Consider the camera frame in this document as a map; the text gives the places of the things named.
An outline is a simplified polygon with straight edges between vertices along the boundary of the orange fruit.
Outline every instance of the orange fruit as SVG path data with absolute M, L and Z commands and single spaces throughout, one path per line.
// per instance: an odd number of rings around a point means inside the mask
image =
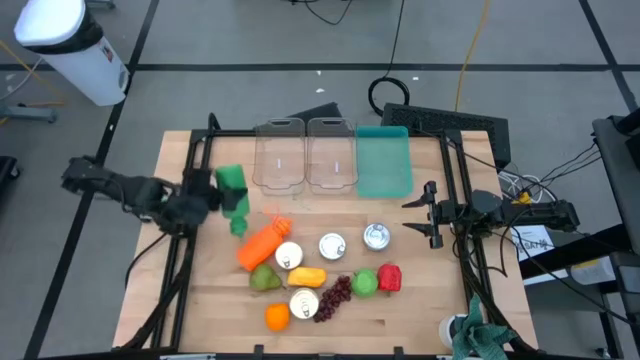
M 264 319 L 271 331 L 282 331 L 289 325 L 289 305 L 271 304 L 264 312 Z

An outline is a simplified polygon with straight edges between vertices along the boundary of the canned food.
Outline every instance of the canned food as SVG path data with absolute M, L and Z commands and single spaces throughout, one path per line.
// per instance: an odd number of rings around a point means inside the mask
M 293 316 L 306 320 L 313 317 L 318 312 L 320 299 L 315 291 L 309 288 L 296 290 L 289 301 L 289 309 Z
M 382 251 L 391 241 L 391 233 L 386 226 L 375 223 L 370 224 L 364 230 L 364 243 L 369 250 Z
M 276 261 L 285 270 L 294 269 L 302 263 L 302 248 L 294 242 L 284 242 L 276 250 Z
M 320 239 L 318 247 L 320 249 L 320 254 L 322 254 L 325 259 L 338 260 L 342 255 L 344 255 L 344 252 L 347 249 L 347 243 L 344 241 L 342 236 L 335 233 L 329 233 Z

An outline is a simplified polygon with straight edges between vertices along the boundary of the teal plastic container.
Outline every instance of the teal plastic container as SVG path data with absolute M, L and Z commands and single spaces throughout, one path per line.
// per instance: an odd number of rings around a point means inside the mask
M 242 165 L 229 165 L 216 168 L 216 181 L 218 182 L 218 189 L 223 192 L 229 189 L 245 189 L 247 187 Z M 245 219 L 247 214 L 249 214 L 248 193 L 238 202 L 235 210 L 222 209 L 222 216 L 231 220 L 229 224 L 231 234 L 237 237 L 244 236 L 248 227 L 247 220 Z
M 413 191 L 409 131 L 404 126 L 356 128 L 358 195 L 403 198 Z

